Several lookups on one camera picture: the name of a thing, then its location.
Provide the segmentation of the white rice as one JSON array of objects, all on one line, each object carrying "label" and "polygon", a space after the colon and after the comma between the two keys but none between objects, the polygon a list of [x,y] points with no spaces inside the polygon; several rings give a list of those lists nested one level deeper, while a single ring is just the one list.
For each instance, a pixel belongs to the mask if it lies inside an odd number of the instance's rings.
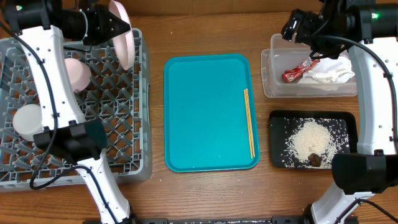
[{"label": "white rice", "polygon": [[[349,151],[346,121],[332,118],[283,118],[281,162],[287,168],[331,169],[335,154]],[[320,167],[312,167],[308,156],[318,154]]]}]

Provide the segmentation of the small white bowl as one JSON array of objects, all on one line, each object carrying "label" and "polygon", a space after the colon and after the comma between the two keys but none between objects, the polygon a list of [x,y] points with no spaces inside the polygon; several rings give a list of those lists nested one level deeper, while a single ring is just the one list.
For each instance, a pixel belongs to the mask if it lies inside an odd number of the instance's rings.
[{"label": "small white bowl", "polygon": [[65,65],[72,90],[75,93],[83,91],[90,84],[90,68],[75,58],[66,58]]}]

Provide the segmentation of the grey saucer bowl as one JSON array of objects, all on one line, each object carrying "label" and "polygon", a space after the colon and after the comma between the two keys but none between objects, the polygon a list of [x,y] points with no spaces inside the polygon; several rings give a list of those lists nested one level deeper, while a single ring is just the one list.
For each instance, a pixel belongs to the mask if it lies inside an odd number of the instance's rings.
[{"label": "grey saucer bowl", "polygon": [[12,119],[15,131],[25,140],[34,141],[34,135],[43,131],[42,113],[39,105],[24,105]]}]

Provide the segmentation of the red snack wrapper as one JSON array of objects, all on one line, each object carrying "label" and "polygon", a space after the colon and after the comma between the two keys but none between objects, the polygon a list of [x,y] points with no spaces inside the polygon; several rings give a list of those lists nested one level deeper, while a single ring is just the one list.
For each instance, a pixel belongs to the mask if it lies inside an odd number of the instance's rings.
[{"label": "red snack wrapper", "polygon": [[307,59],[292,70],[286,70],[282,75],[282,79],[287,83],[292,83],[299,79],[306,71],[311,70],[320,63],[320,59]]}]

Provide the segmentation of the brown food scrap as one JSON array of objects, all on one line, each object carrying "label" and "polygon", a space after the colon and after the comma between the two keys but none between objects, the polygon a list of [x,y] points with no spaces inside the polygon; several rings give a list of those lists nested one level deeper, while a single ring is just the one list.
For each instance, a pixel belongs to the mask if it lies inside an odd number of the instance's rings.
[{"label": "brown food scrap", "polygon": [[308,156],[308,160],[310,161],[310,165],[312,167],[320,167],[322,164],[322,158],[318,154],[315,154],[315,153],[311,153]]}]

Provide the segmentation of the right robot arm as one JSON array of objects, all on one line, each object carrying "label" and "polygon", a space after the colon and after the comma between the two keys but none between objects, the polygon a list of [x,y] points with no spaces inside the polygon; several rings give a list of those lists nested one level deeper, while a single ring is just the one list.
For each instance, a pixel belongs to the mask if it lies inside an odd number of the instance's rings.
[{"label": "right robot arm", "polygon": [[324,57],[348,52],[359,100],[357,150],[333,158],[332,184],[297,222],[356,223],[356,207],[397,185],[397,4],[325,1],[319,13],[294,9],[281,35]]}]

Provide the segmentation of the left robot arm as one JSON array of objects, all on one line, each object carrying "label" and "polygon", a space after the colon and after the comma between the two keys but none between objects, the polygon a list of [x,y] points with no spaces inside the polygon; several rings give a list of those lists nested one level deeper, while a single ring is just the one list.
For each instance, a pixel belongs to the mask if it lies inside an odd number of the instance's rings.
[{"label": "left robot arm", "polygon": [[136,218],[109,168],[106,132],[99,119],[86,120],[78,106],[64,57],[65,39],[95,46],[112,40],[124,70],[134,64],[134,36],[124,6],[79,3],[76,11],[61,1],[3,1],[1,27],[23,48],[34,78],[42,131],[34,143],[65,159],[78,172],[99,210],[102,223],[134,223]]}]

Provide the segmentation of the white napkin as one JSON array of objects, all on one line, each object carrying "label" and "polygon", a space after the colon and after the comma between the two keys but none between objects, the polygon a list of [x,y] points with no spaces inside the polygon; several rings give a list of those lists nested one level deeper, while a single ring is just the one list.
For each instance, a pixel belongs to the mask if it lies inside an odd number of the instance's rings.
[{"label": "white napkin", "polygon": [[346,83],[355,76],[351,61],[342,54],[337,59],[323,58],[303,73],[298,83]]}]

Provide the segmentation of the large white plate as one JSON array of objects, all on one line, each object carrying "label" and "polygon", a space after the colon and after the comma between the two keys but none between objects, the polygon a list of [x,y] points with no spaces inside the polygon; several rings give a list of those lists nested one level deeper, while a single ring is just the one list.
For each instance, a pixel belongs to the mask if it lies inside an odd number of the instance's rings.
[{"label": "large white plate", "polygon": [[120,66],[124,70],[128,70],[134,65],[136,52],[131,22],[124,6],[120,2],[110,1],[109,10],[129,25],[127,32],[112,39]]}]

